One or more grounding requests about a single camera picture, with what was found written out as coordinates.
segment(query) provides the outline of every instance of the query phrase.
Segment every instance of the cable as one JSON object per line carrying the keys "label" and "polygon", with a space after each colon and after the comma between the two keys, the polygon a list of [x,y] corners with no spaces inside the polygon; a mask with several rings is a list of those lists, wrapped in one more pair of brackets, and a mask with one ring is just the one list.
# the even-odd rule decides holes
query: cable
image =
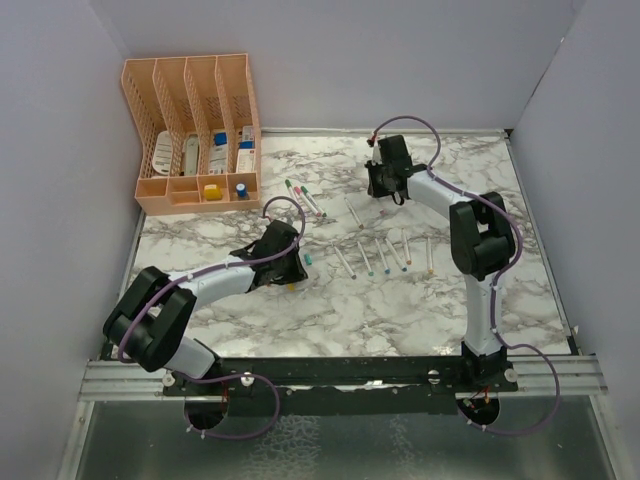
{"label": "cable", "polygon": [[[291,252],[294,248],[296,248],[298,246],[298,244],[300,243],[300,239],[302,239],[302,236],[304,235],[304,229],[305,229],[305,225],[306,225],[304,211],[302,210],[302,207],[295,200],[293,200],[292,198],[284,197],[284,196],[277,196],[277,197],[273,197],[273,198],[269,199],[267,201],[267,203],[265,203],[265,205],[264,205],[264,207],[262,209],[262,218],[266,217],[267,208],[269,207],[269,205],[271,205],[276,200],[286,200],[288,202],[291,202],[298,209],[298,213],[300,214],[300,221],[301,221],[300,234],[294,239],[294,241],[291,243],[291,245],[289,245],[283,251],[281,251],[279,253],[276,253],[275,255],[271,255],[269,257],[259,258],[259,259],[256,259],[256,260],[247,260],[247,261],[242,261],[242,262],[232,262],[232,263],[229,263],[227,265],[218,264],[218,265],[212,265],[210,267],[205,267],[202,270],[198,270],[197,272],[194,272],[192,274],[193,278],[201,277],[202,275],[206,275],[207,273],[215,272],[217,270],[222,270],[223,268],[251,266],[251,265],[259,265],[261,263],[271,262],[272,260],[277,260],[278,258],[284,257],[289,252]],[[151,307],[153,307],[156,304],[156,302],[158,300],[160,300],[160,298],[162,298],[162,296],[167,291],[169,291],[174,286],[179,285],[180,283],[186,281],[187,279],[188,279],[188,276],[187,275],[183,275],[180,278],[172,280],[167,285],[165,285],[163,288],[161,288],[158,291],[158,293],[156,293],[151,298],[151,300],[149,300],[149,302],[142,308],[140,313],[138,313],[138,315],[133,319],[133,321],[131,322],[131,325],[129,325],[129,328],[127,329],[125,334],[122,336],[122,340],[120,340],[120,343],[118,344],[118,360],[120,360],[123,363],[132,363],[133,362],[133,360],[126,359],[123,356],[124,355],[124,347],[127,345],[127,342],[131,338],[133,330],[142,321],[142,319],[147,314],[149,309],[151,309]],[[204,435],[206,435],[206,436],[213,437],[213,438],[224,439],[224,440],[247,440],[247,439],[255,438],[255,437],[258,437],[258,436],[262,435],[267,430],[269,430],[271,427],[273,427],[273,425],[275,425],[276,421],[278,420],[278,416],[280,415],[280,396],[278,395],[278,390],[276,389],[276,386],[271,382],[271,380],[269,380],[266,377],[263,377],[262,375],[258,375],[258,374],[254,374],[254,373],[243,373],[243,374],[227,375],[225,377],[219,377],[219,378],[213,378],[213,379],[204,379],[204,380],[191,378],[191,377],[189,377],[187,375],[184,375],[184,374],[183,374],[183,376],[185,378],[187,378],[187,380],[189,380],[190,382],[198,383],[198,384],[226,382],[226,381],[235,380],[235,379],[238,379],[238,378],[241,378],[241,377],[257,378],[258,380],[260,380],[260,381],[262,381],[262,382],[267,384],[267,386],[273,392],[273,395],[274,395],[275,400],[276,400],[276,408],[275,408],[275,410],[273,412],[273,416],[271,417],[271,420],[269,420],[269,423],[267,423],[267,425],[265,425],[264,427],[260,428],[259,430],[256,430],[255,432],[245,433],[245,434],[242,434],[242,435],[223,435],[223,434],[219,434],[219,433],[210,432],[210,431],[205,430],[205,431],[200,431],[201,434],[204,433]]]}
{"label": "cable", "polygon": [[196,432],[200,433],[200,435],[204,435],[206,437],[211,437],[211,438],[217,438],[219,440],[250,440],[252,438],[259,437],[260,435],[269,431],[269,429],[271,429],[271,427],[273,427],[278,421],[278,416],[280,415],[280,395],[278,395],[278,389],[276,388],[276,386],[267,377],[263,377],[262,375],[258,375],[257,373],[235,373],[233,375],[227,375],[225,377],[208,378],[203,380],[197,379],[197,378],[191,378],[186,375],[182,375],[182,376],[187,380],[189,380],[190,382],[198,383],[198,384],[221,383],[221,382],[227,382],[229,380],[237,380],[238,378],[242,378],[242,377],[256,378],[261,382],[264,382],[267,384],[267,386],[273,392],[273,396],[275,397],[275,400],[276,400],[276,407],[273,411],[273,415],[271,416],[271,418],[269,419],[269,422],[264,427],[259,428],[258,430],[251,433],[242,433],[239,435],[225,435],[222,433],[216,433],[213,431],[213,429],[199,430],[195,428],[193,425],[191,425],[191,422],[187,417],[187,412],[185,411],[184,416],[185,416],[185,419],[187,420],[187,423],[189,424],[189,429],[195,430]]}
{"label": "cable", "polygon": [[[486,431],[486,432],[493,433],[493,434],[496,434],[496,435],[518,436],[518,435],[529,435],[529,434],[535,433],[538,430],[544,428],[549,422],[551,422],[551,420],[555,417],[555,415],[556,415],[556,413],[558,411],[558,408],[560,406],[560,379],[558,378],[558,372],[556,371],[555,367],[553,366],[553,363],[551,362],[551,359],[547,355],[545,355],[540,349],[538,349],[537,347],[534,347],[533,345],[530,345],[528,343],[520,343],[520,344],[517,344],[517,345],[509,345],[505,341],[505,339],[502,337],[502,335],[500,335],[500,333],[498,333],[497,330],[496,330],[496,328],[497,328],[496,327],[496,323],[497,323],[496,322],[496,303],[497,303],[496,289],[498,288],[498,280],[509,269],[511,269],[518,262],[520,257],[522,256],[522,251],[524,249],[524,240],[522,238],[522,233],[520,233],[520,229],[518,228],[518,224],[513,219],[513,217],[511,217],[511,215],[509,215],[507,212],[505,212],[502,208],[500,208],[497,205],[491,203],[490,201],[480,197],[479,195],[476,195],[476,194],[470,193],[470,192],[466,192],[466,191],[458,188],[453,183],[447,182],[446,180],[443,180],[442,178],[436,176],[435,173],[433,173],[433,164],[435,163],[436,159],[440,155],[440,151],[442,150],[442,140],[440,139],[440,135],[438,134],[436,129],[429,122],[427,122],[426,120],[423,120],[420,117],[415,117],[413,115],[399,115],[397,117],[393,117],[393,118],[387,120],[386,122],[383,122],[378,128],[376,128],[373,131],[372,136],[367,140],[367,143],[369,144],[369,146],[373,146],[373,144],[375,143],[376,137],[378,136],[378,132],[380,131],[381,128],[385,127],[386,125],[388,125],[391,122],[394,122],[396,120],[401,120],[401,119],[415,120],[416,122],[422,123],[429,130],[431,130],[431,132],[433,133],[433,135],[436,138],[436,144],[437,144],[436,153],[433,155],[433,157],[431,158],[431,160],[427,164],[427,174],[434,181],[436,181],[440,185],[448,188],[452,192],[457,193],[458,195],[463,195],[465,197],[471,198],[473,200],[477,200],[478,202],[482,203],[483,205],[485,205],[485,206],[491,208],[492,210],[494,210],[496,213],[501,215],[505,220],[507,220],[507,222],[509,222],[509,226],[514,231],[514,233],[516,234],[517,249],[516,249],[515,255],[513,256],[511,261],[505,267],[503,267],[500,271],[498,271],[496,276],[493,277],[493,281],[491,282],[491,286],[492,286],[492,288],[491,288],[491,298],[490,298],[491,329],[494,332],[494,335],[495,335],[496,339],[507,350],[515,350],[515,349],[518,349],[518,348],[527,348],[529,350],[533,350],[537,355],[540,356],[540,358],[542,358],[546,362],[546,364],[549,366],[549,369],[551,370],[551,373],[553,375],[553,381],[555,383],[555,390],[556,390],[555,402],[553,404],[553,408],[551,409],[551,412],[549,413],[549,415],[547,415],[544,419],[542,419],[540,422],[532,425],[531,427],[524,428],[524,429],[521,429],[521,430],[501,430],[501,429],[497,429],[497,428],[488,427],[486,425],[479,425],[479,424],[477,424],[475,422],[472,422],[469,419],[467,419],[467,420],[475,428],[478,428],[478,429],[480,429],[482,431]],[[464,415],[460,410],[458,410],[458,412],[463,417],[467,418],[466,415]]]}

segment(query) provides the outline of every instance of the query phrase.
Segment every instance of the white marble surface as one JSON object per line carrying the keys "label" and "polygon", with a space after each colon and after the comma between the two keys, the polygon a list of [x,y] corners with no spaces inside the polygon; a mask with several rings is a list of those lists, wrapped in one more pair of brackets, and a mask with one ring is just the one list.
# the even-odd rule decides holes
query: white marble surface
{"label": "white marble surface", "polygon": [[[414,163],[431,158],[432,138],[407,137],[407,143]],[[328,211],[326,219],[308,217],[301,255],[309,253],[313,259],[306,267],[309,279],[293,292],[284,286],[262,287],[216,302],[195,313],[187,335],[223,356],[458,354],[466,328],[465,288],[450,257],[448,222],[414,202],[397,207],[390,199],[369,198],[364,163],[371,149],[364,138],[266,136],[262,152],[263,199],[285,195],[284,179],[289,178],[294,185],[305,185]],[[469,190],[498,191],[520,222],[525,252],[505,282],[505,338],[532,343],[547,353],[568,353],[504,141],[444,138],[437,170]],[[364,230],[349,214],[345,194]],[[380,215],[381,208],[386,215]],[[284,202],[269,213],[280,219],[293,217],[292,207]],[[264,227],[258,218],[258,211],[149,217],[133,274],[149,265],[174,271],[219,261],[261,236]],[[388,235],[402,255],[400,228],[409,237],[413,264],[403,273],[387,255],[392,272],[385,275],[374,238]],[[427,235],[433,242],[433,275],[426,272]],[[373,277],[367,276],[356,240],[369,254]],[[356,280],[342,268],[331,242],[341,247],[356,270]]]}

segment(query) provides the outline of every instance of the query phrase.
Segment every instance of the desk organizer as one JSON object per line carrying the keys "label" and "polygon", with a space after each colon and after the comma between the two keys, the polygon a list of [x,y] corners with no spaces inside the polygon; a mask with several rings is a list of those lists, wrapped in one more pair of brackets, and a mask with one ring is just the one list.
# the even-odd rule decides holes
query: desk organizer
{"label": "desk organizer", "polygon": [[[145,58],[125,61],[122,87],[140,140],[142,164],[135,198],[148,215],[224,212],[260,207],[260,121],[246,54]],[[255,137],[254,170],[234,173],[242,127]],[[171,166],[159,176],[151,166],[156,140],[171,136]],[[209,175],[213,134],[226,132],[227,173]],[[196,175],[183,175],[183,145],[199,140]],[[238,199],[236,185],[247,186],[249,199]],[[204,188],[215,184],[221,200],[207,201]]]}

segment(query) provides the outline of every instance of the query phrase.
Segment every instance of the marble tabletop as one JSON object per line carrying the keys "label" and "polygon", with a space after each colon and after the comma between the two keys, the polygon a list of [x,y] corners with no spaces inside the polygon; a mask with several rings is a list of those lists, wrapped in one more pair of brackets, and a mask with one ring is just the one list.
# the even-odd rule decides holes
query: marble tabletop
{"label": "marble tabletop", "polygon": [[[407,136],[414,163],[434,151],[432,137]],[[301,252],[313,264],[308,280],[290,291],[262,287],[200,309],[187,328],[222,356],[455,355],[466,329],[462,274],[450,255],[448,222],[428,207],[367,196],[364,163],[371,156],[355,136],[265,136],[262,141],[262,198],[286,195],[284,179],[305,185],[327,218],[307,218]],[[502,137],[443,138],[437,171],[468,190],[496,190],[524,234],[521,261],[505,281],[503,322],[511,343],[527,342],[546,353],[569,353],[522,193]],[[347,197],[364,223],[350,215]],[[294,209],[276,202],[274,218],[294,220]],[[402,256],[400,231],[409,239],[412,265],[402,272],[387,252],[385,275],[375,238],[389,237]],[[147,217],[132,270],[155,265],[180,271],[220,261],[264,231],[259,211]],[[426,239],[433,244],[435,271],[427,273]],[[356,241],[374,269],[368,276]],[[355,270],[352,280],[334,253],[338,245]]]}

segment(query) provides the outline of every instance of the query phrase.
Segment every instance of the table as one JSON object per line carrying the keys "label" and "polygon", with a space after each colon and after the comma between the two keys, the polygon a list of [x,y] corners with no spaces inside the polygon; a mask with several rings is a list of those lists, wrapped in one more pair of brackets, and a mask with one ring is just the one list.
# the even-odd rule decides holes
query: table
{"label": "table", "polygon": [[[414,163],[428,161],[433,137],[406,136]],[[225,298],[194,314],[186,335],[222,356],[456,355],[466,329],[462,274],[451,260],[448,222],[424,205],[395,206],[367,196],[371,157],[364,137],[265,136],[262,141],[262,196],[286,195],[285,178],[305,185],[327,210],[309,216],[301,255],[313,265],[296,285],[263,287]],[[526,205],[501,135],[443,138],[437,171],[468,190],[498,191],[520,223],[524,253],[505,282],[503,322],[511,343],[528,342],[546,353],[569,353],[565,330],[545,271]],[[344,202],[349,198],[365,224],[360,230]],[[132,269],[155,265],[179,271],[222,260],[259,238],[258,211],[148,217]],[[272,217],[293,219],[285,202]],[[387,255],[383,273],[374,239],[392,240],[402,255],[400,230],[409,237],[413,264],[400,271]],[[426,271],[427,236],[433,243],[435,273]],[[366,274],[356,247],[367,251],[375,274]],[[357,273],[351,280],[336,257],[338,245]]]}

